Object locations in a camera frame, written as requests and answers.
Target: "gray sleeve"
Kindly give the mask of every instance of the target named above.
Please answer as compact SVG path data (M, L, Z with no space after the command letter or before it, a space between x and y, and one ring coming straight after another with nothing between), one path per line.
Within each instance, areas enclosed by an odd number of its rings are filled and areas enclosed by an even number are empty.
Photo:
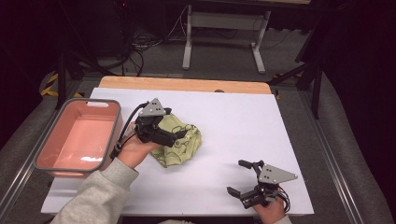
M138 172L117 158L83 181L77 195L51 223L116 223Z
M291 221L290 221L289 216L284 216L282 219L280 219L279 221L277 221L274 224L291 224Z

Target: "floor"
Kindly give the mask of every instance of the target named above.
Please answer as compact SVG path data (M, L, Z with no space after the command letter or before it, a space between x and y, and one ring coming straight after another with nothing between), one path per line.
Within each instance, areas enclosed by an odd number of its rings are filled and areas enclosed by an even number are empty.
M253 36L253 33L239 32L224 44L224 38L215 32L202 31L196 34L191 69L188 71L181 69L183 38L161 43L144 51L142 76L264 82L274 74L285 73L299 65L294 59L307 35L299 31L269 30L261 47L267 71L265 75L259 75L248 47ZM132 55L132 59L140 64L137 55ZM121 74L120 67L112 71ZM130 61L124 65L124 73L126 76L135 76L136 71ZM78 82L75 91L84 92L85 97L89 97L99 82L98 74L87 73ZM291 82L292 79L276 87L279 89L277 102L315 210L314 215L292 217L291 221L305 224L393 223L386 201L360 153L332 84L324 76L319 120L316 120L309 110L310 91L297 91L289 86ZM37 148L36 143L42 138L42 131L51 120L56 103L56 97L44 96L41 104L0 151L0 195L5 197L12 194L17 199L2 201L9 202L11 209L2 214L0 223L45 223L52 218L52 215L40 213L52 180L50 175L28 169L26 174L29 178L21 183L24 187L13 188L17 191L7 190L15 186L12 182L21 167L31 167L28 159L32 158L32 151ZM298 202L293 202L293 206L298 206ZM200 223L233 223L226 218L193 220ZM124 218L124 223L131 222L156 223L158 218Z

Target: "white board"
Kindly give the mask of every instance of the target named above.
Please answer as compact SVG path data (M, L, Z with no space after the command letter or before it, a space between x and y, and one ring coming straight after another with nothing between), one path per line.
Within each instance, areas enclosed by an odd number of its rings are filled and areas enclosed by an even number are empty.
M131 185L125 216L253 216L252 208L227 193L227 187L245 193L257 185L254 171L239 160L263 160L297 174L280 185L290 196L289 214L314 213L274 95L96 88L91 98L118 101L124 121L138 105L158 98L202 133L201 147L182 165L163 168L148 156L136 168L140 176ZM55 178L42 212L58 213L81 181Z

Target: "yellow cloth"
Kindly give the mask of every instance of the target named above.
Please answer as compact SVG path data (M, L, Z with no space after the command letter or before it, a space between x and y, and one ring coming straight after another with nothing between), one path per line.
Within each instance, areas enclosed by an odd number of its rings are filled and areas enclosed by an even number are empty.
M165 168L189 160L201 145L201 132L198 128L182 123L174 114L164 116L159 126L169 133L187 130L186 136L177 139L173 147L160 146L151 151L151 155Z

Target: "plastic tray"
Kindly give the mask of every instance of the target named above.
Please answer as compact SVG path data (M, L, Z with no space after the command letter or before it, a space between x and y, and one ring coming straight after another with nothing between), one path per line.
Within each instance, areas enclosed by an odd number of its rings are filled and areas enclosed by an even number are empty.
M111 162L120 135L120 104L72 99L64 103L35 156L35 168L58 177L85 178Z

